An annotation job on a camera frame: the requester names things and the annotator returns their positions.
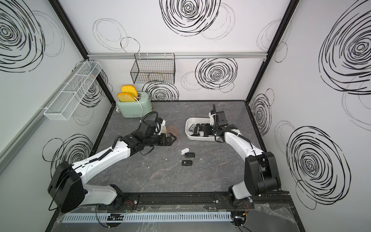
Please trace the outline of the silver bmw key fob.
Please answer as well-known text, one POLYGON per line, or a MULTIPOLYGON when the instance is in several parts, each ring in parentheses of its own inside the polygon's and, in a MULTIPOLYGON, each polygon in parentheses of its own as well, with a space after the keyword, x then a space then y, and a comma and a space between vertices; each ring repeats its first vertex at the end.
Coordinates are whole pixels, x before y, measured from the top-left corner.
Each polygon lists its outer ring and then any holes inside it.
POLYGON ((192 133, 195 133, 195 130, 197 130, 197 125, 196 124, 192 124, 189 128, 189 131, 192 132, 192 133))

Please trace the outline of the white storage box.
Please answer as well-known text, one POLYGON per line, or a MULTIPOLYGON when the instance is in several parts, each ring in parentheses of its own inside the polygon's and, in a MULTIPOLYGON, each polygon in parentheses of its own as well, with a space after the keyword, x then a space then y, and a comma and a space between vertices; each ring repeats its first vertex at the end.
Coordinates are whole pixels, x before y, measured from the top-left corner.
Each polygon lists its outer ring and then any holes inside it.
POLYGON ((209 118, 189 118, 186 121, 185 126, 185 133, 189 140, 196 140, 196 141, 214 141, 214 136, 192 136, 192 132, 189 131, 189 128, 192 124, 210 124, 209 118))

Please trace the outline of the white key fob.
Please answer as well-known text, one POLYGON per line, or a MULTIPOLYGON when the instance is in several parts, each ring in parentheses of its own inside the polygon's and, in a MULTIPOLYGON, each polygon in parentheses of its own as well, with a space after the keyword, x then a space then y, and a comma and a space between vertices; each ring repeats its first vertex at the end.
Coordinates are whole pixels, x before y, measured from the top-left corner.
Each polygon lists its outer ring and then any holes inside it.
POLYGON ((181 150, 181 154, 184 155, 186 153, 188 153, 190 151, 189 148, 184 148, 183 150, 181 150))

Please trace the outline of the black three-button key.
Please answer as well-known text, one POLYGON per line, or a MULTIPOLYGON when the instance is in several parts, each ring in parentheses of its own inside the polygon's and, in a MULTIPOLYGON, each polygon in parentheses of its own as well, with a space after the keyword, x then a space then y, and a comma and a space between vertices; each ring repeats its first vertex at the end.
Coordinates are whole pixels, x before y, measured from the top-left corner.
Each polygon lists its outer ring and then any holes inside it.
POLYGON ((187 158, 187 159, 193 159, 193 158, 195 158, 195 153, 194 152, 187 152, 187 153, 185 153, 185 158, 187 158))

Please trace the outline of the black vw key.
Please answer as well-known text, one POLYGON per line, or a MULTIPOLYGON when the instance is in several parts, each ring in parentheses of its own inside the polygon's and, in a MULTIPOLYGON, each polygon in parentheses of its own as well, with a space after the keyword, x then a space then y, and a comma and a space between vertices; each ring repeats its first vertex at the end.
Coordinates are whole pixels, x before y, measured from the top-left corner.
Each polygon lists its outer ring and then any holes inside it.
POLYGON ((193 165, 193 161, 190 159, 186 159, 182 161, 182 166, 192 166, 192 165, 193 165))

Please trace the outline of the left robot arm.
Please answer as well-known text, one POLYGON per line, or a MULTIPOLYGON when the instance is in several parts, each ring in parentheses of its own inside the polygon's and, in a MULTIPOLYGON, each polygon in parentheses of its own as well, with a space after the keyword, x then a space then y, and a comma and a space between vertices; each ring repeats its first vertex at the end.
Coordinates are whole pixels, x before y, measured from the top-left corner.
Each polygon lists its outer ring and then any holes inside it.
POLYGON ((108 206, 119 210, 125 203, 122 190, 115 184, 90 185, 88 182, 113 164, 141 153, 146 147, 169 147, 177 137, 167 132, 166 122, 156 111, 146 114, 138 129, 117 136, 113 145, 82 161, 59 164, 52 176, 48 193, 56 209, 68 213, 80 206, 108 206))

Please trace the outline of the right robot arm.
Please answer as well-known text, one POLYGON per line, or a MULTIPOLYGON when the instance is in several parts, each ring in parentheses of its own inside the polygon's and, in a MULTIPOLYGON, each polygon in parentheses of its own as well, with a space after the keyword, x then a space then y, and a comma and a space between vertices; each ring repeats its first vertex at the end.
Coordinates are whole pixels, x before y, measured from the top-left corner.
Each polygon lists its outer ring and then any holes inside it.
POLYGON ((235 125, 228 123, 225 112, 217 111, 215 105, 208 118, 189 118, 185 125, 189 140, 227 143, 244 161, 243 181, 229 187, 232 200, 243 200, 281 188, 274 154, 254 146, 235 125))

